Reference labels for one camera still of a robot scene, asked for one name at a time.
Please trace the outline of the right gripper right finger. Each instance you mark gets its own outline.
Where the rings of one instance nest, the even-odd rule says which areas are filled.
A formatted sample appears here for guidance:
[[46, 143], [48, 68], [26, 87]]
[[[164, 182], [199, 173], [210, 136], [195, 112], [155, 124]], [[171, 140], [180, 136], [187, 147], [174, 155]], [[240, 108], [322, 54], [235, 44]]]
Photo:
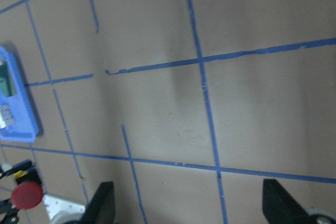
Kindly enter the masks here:
[[270, 224], [315, 223], [309, 215], [276, 179], [264, 179], [262, 211]]

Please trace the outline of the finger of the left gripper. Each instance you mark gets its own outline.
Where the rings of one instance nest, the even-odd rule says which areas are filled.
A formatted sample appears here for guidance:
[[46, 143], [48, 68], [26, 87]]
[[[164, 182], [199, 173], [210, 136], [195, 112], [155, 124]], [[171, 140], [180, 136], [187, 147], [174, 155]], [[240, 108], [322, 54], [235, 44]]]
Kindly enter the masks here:
[[32, 161], [28, 159], [15, 165], [10, 163], [1, 163], [1, 178], [12, 175], [20, 170], [27, 170], [30, 167], [32, 167]]
[[1, 215], [5, 215], [1, 220], [1, 224], [17, 224], [19, 223], [19, 209], [17, 209], [10, 199], [1, 201]]

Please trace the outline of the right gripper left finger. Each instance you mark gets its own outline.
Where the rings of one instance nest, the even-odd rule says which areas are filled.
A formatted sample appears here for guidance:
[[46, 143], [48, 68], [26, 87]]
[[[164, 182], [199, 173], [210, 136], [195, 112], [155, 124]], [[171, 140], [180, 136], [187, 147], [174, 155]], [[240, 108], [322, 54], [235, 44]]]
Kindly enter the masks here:
[[113, 182], [102, 182], [87, 205], [80, 223], [114, 223], [115, 196]]

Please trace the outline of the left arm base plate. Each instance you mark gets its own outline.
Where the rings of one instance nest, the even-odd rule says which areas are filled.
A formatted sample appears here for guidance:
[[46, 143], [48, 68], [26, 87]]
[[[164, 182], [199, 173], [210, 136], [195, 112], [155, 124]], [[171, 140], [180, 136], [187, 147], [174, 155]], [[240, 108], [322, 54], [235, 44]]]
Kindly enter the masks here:
[[85, 212], [85, 205], [64, 197], [45, 194], [43, 203], [50, 223], [65, 223], [79, 220]]

